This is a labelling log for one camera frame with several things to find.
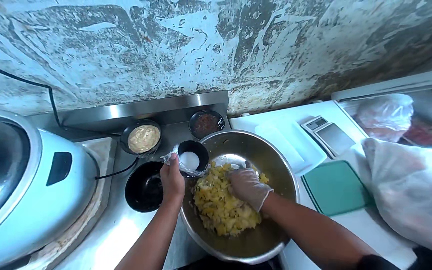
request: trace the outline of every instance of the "empty black bowl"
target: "empty black bowl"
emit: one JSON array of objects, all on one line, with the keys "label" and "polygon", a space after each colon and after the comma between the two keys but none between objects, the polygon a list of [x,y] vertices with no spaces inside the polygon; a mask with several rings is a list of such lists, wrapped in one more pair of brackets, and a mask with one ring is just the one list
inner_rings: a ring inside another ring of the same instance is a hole
[{"label": "empty black bowl", "polygon": [[128,205],[138,212],[151,212],[159,208],[163,201],[163,185],[159,170],[160,161],[150,161],[139,166],[129,176],[124,191]]}]

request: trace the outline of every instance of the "power cord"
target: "power cord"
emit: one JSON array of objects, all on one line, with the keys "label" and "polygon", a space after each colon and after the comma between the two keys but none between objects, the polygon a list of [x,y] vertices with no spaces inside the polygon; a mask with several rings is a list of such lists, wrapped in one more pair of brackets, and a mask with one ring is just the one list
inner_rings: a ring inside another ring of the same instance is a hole
[{"label": "power cord", "polygon": [[[13,78],[15,80],[21,81],[23,83],[27,83],[33,86],[38,86],[38,87],[43,87],[46,88],[49,94],[49,101],[51,102],[51,107],[53,108],[53,114],[54,114],[54,119],[56,120],[57,125],[66,131],[71,131],[71,130],[78,130],[78,131],[86,131],[86,132],[94,132],[94,133],[98,133],[100,135],[107,135],[107,136],[121,136],[120,134],[115,134],[115,133],[104,133],[104,132],[99,132],[99,131],[94,131],[94,130],[86,130],[86,129],[81,129],[81,128],[77,128],[77,127],[70,127],[70,126],[64,126],[63,123],[60,122],[60,118],[58,116],[58,110],[56,109],[56,103],[54,102],[54,95],[53,95],[53,88],[51,88],[51,86],[47,85],[47,84],[42,84],[42,83],[35,83],[32,81],[28,81],[27,79],[23,79],[21,77],[18,77],[16,75],[13,75],[11,73],[8,73],[4,70],[0,69],[0,74],[3,74],[4,76],[8,76],[9,78]],[[96,180],[99,179],[103,179],[103,178],[107,178],[110,176],[114,176],[114,175],[118,175],[121,174],[129,169],[131,169],[133,166],[136,165],[136,163],[138,163],[139,158],[136,157],[136,159],[133,161],[133,163],[131,163],[131,165],[129,165],[128,168],[114,172],[112,174],[108,174],[108,175],[104,175],[104,176],[96,176]]]},{"label": "power cord", "polygon": [[120,171],[117,171],[117,172],[114,172],[114,173],[112,173],[112,174],[105,175],[105,176],[99,176],[99,177],[96,176],[96,180],[99,180],[99,179],[103,179],[103,178],[107,178],[107,177],[110,177],[110,176],[119,175],[119,174],[121,174],[121,173],[124,173],[125,171],[127,171],[127,170],[131,169],[133,166],[135,166],[136,163],[138,163],[138,161],[139,161],[139,157],[136,157],[136,159],[133,161],[133,163],[131,163],[131,165],[129,165],[128,168],[123,169],[123,170],[120,170]]}]

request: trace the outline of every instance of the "salt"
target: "salt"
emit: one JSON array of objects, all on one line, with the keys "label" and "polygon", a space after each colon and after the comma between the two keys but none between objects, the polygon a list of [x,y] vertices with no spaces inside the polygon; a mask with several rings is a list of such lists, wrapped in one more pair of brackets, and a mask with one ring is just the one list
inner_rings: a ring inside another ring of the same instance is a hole
[{"label": "salt", "polygon": [[195,171],[199,166],[199,158],[193,152],[184,152],[179,156],[179,162],[188,170]]}]

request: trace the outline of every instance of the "peeling wall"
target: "peeling wall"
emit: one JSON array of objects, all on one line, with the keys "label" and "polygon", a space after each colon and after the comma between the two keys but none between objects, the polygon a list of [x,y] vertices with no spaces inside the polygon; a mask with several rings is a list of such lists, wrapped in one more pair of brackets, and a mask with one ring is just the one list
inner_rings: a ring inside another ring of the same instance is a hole
[{"label": "peeling wall", "polygon": [[[0,0],[0,68],[61,110],[227,89],[259,112],[431,58],[432,0]],[[0,75],[0,108],[51,105]]]}]

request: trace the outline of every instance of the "stainless steel bowl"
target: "stainless steel bowl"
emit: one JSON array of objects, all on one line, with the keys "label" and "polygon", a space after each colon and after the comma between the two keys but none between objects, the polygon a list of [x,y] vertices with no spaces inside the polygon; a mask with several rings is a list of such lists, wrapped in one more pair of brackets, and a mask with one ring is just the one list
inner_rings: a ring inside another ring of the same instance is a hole
[{"label": "stainless steel bowl", "polygon": [[[299,202],[298,185],[288,162],[264,138],[242,130],[223,130],[206,136],[200,142],[208,150],[210,161],[217,165],[232,163],[243,168],[248,161],[269,178],[274,192]],[[273,258],[285,248],[289,237],[267,218],[263,218],[255,229],[244,230],[236,237],[217,236],[216,232],[205,229],[194,205],[196,181],[186,181],[180,215],[189,235],[209,254],[223,261],[257,264]]]}]

